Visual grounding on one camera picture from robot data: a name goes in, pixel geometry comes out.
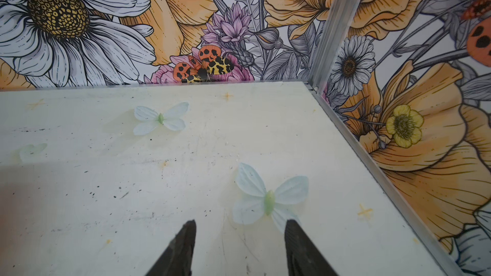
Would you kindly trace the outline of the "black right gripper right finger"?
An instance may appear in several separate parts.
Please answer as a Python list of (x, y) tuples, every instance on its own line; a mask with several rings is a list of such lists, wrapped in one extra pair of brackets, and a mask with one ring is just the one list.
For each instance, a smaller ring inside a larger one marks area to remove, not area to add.
[(287, 220), (284, 238), (289, 276), (338, 276), (294, 219)]

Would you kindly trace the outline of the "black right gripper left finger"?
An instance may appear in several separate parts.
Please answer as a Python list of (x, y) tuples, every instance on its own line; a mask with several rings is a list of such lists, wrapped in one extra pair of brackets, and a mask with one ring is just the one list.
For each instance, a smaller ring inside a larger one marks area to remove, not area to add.
[(190, 276), (196, 243), (196, 222), (187, 221), (146, 276)]

